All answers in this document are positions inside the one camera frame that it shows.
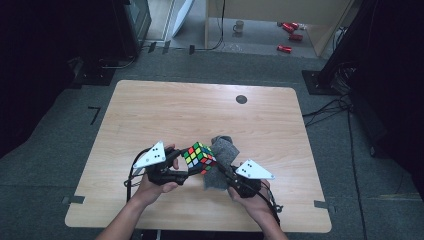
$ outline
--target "forearm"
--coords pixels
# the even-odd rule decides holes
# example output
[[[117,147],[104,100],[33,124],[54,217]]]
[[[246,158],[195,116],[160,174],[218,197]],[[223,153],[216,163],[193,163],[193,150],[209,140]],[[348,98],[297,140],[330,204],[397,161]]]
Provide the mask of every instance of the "forearm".
[[[132,198],[96,239],[130,239],[146,206]]]
[[[288,240],[271,213],[261,213],[253,218],[262,229],[267,240]]]

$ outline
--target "red object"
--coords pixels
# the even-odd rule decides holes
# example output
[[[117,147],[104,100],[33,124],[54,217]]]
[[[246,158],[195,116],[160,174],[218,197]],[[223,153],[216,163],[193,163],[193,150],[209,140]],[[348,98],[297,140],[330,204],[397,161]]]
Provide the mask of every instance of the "red object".
[[[288,23],[294,30],[299,29],[299,23]]]
[[[289,40],[291,40],[291,41],[300,42],[300,41],[302,41],[302,39],[303,39],[303,35],[300,35],[300,34],[290,34],[290,36],[289,36]]]
[[[289,23],[283,23],[281,27],[290,34],[294,32],[294,28]]]
[[[280,45],[277,46],[277,51],[285,52],[285,53],[291,53],[291,47],[283,46],[283,45],[280,44]]]

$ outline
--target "cup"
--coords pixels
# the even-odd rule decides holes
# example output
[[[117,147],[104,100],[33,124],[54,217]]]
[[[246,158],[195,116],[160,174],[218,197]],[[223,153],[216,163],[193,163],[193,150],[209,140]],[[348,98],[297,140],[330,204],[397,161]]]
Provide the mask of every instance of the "cup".
[[[233,26],[233,31],[236,33],[242,33],[243,32],[243,26],[244,22],[241,20],[236,21],[236,25]]]

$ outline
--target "gray cloth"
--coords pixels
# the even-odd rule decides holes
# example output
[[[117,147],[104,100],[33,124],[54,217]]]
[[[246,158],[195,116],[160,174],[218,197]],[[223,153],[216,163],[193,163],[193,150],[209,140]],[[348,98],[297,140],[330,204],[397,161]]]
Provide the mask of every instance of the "gray cloth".
[[[221,163],[228,171],[232,171],[231,163],[236,159],[240,151],[233,145],[233,141],[229,136],[217,136],[212,140],[212,146],[210,146],[215,159]],[[221,173],[218,166],[213,167],[209,170],[204,178],[204,189],[216,188],[226,190],[228,184],[225,175]]]

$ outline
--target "colorful puzzle cube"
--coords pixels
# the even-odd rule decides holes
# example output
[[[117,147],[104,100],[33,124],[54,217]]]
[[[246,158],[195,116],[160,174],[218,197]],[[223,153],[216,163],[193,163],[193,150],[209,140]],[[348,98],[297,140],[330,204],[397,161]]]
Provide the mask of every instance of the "colorful puzzle cube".
[[[183,157],[189,170],[198,169],[201,174],[205,174],[216,164],[216,159],[210,147],[200,142],[196,142],[187,152],[183,153]]]

